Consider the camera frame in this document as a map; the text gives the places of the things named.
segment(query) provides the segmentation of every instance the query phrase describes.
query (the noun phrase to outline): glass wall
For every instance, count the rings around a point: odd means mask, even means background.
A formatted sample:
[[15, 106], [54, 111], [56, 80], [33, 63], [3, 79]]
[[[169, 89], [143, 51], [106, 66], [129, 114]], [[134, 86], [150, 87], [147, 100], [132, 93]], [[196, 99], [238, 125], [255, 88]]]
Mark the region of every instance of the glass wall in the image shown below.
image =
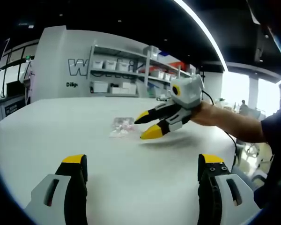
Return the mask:
[[22, 44], [5, 52], [0, 61], [0, 98], [7, 95], [7, 84], [19, 80], [28, 65], [26, 57], [34, 59], [37, 41]]
[[250, 80], [248, 75], [224, 72], [221, 98], [230, 104], [240, 105], [242, 100], [249, 101]]
[[259, 79], [257, 108], [265, 111], [266, 116], [270, 116], [279, 109], [279, 102], [279, 86], [275, 83]]

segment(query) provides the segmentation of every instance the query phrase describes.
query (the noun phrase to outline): distant person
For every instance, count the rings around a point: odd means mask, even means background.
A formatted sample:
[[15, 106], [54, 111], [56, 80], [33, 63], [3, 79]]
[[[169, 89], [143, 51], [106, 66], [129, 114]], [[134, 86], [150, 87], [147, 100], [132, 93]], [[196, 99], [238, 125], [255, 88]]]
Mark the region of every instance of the distant person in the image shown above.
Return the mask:
[[245, 101], [242, 100], [242, 105], [239, 108], [239, 114], [247, 116], [249, 114], [249, 107], [245, 104]]

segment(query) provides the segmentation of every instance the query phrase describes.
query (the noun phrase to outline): human hand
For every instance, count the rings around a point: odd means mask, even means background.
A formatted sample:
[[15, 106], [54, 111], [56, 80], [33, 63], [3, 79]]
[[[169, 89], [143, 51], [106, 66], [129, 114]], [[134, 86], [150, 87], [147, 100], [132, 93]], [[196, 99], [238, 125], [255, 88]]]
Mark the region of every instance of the human hand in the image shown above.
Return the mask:
[[215, 126], [213, 122], [214, 105], [205, 101], [192, 110], [191, 121], [203, 126]]

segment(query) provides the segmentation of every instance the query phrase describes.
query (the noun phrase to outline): human arm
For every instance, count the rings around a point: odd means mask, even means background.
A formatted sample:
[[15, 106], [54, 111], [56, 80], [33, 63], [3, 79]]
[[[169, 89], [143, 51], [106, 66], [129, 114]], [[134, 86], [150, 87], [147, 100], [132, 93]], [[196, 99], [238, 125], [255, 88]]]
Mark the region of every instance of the human arm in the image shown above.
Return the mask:
[[218, 108], [205, 101], [193, 110], [191, 120], [203, 126], [217, 126], [244, 142], [265, 142], [261, 122]]

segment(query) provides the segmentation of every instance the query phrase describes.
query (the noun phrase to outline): desk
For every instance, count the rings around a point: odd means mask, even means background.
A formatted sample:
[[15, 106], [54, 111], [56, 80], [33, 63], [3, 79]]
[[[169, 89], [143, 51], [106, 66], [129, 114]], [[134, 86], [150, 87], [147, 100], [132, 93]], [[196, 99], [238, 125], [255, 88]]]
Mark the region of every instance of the desk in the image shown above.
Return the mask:
[[0, 122], [0, 169], [21, 207], [61, 161], [88, 159], [89, 224], [191, 225], [199, 216], [198, 155], [216, 154], [231, 169], [234, 144], [216, 127], [193, 122], [155, 140], [110, 138], [115, 117], [137, 117], [160, 102], [144, 98], [60, 98], [32, 103]]
[[24, 95], [17, 95], [0, 99], [0, 121], [24, 106]]

